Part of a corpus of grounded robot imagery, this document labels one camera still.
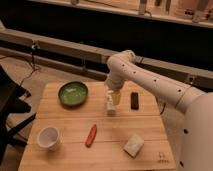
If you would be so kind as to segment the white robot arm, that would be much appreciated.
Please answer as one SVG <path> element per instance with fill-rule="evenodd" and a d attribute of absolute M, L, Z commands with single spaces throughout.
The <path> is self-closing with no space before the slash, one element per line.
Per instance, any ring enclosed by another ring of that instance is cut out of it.
<path fill-rule="evenodd" d="M 135 65 L 135 59 L 131 50 L 110 56 L 106 85 L 116 91 L 131 80 L 182 112 L 185 121 L 179 171 L 213 171 L 213 92 L 142 69 Z"/>

